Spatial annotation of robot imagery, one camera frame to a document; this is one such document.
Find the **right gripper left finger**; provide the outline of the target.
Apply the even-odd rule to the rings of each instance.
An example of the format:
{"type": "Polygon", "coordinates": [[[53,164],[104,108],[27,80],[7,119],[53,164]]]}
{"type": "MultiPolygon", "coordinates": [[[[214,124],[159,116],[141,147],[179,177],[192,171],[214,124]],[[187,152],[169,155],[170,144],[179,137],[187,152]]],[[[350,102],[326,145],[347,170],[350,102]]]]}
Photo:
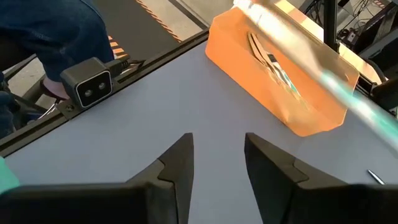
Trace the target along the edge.
{"type": "Polygon", "coordinates": [[[188,224],[193,134],[126,182],[27,185],[0,194],[0,224],[188,224]]]}

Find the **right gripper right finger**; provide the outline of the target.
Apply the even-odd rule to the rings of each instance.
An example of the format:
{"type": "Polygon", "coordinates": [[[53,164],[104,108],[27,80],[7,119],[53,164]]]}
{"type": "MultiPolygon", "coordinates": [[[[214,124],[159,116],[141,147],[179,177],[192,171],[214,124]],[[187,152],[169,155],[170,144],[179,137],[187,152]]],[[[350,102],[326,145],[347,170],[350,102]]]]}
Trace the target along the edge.
{"type": "Polygon", "coordinates": [[[398,224],[398,185],[347,184],[254,133],[244,155],[263,224],[398,224]]]}

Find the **orange plastic bin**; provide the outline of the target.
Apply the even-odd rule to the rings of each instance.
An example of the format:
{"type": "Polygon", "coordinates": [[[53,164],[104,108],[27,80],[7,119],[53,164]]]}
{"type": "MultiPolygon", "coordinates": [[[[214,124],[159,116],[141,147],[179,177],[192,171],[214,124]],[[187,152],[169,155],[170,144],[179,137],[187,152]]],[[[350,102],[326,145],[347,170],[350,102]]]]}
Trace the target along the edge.
{"type": "MultiPolygon", "coordinates": [[[[274,5],[320,40],[321,28],[304,13],[287,1],[274,5]]],[[[205,53],[298,136],[332,130],[345,120],[347,108],[268,41],[238,8],[213,19],[205,53]]],[[[359,72],[337,54],[342,65],[331,71],[354,90],[359,72]]]]}

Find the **teal plastic bin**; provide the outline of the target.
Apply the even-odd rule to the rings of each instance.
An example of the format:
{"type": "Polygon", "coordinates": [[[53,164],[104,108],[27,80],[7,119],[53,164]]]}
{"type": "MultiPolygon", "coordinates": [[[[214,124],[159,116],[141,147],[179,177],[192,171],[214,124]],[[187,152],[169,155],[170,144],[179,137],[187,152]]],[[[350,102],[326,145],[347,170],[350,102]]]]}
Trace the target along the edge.
{"type": "Polygon", "coordinates": [[[5,159],[0,157],[0,194],[18,186],[20,186],[19,179],[7,166],[5,159]]]}

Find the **black gantry strut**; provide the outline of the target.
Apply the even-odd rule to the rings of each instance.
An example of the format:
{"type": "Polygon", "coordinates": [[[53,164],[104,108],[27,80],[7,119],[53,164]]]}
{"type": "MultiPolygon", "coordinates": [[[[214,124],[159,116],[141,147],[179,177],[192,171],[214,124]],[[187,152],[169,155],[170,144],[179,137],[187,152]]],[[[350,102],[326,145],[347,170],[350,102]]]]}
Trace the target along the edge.
{"type": "Polygon", "coordinates": [[[336,38],[337,1],[324,0],[323,5],[323,41],[335,52],[339,50],[336,38]]]}

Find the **person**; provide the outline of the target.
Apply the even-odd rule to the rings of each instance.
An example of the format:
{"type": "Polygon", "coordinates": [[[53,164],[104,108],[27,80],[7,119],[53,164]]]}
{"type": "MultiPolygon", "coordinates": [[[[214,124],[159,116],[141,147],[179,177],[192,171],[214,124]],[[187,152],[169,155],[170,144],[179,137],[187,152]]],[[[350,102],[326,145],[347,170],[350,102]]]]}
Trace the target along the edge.
{"type": "Polygon", "coordinates": [[[112,61],[106,26],[91,0],[0,0],[0,35],[35,54],[47,94],[69,98],[60,74],[96,57],[112,61]]]}

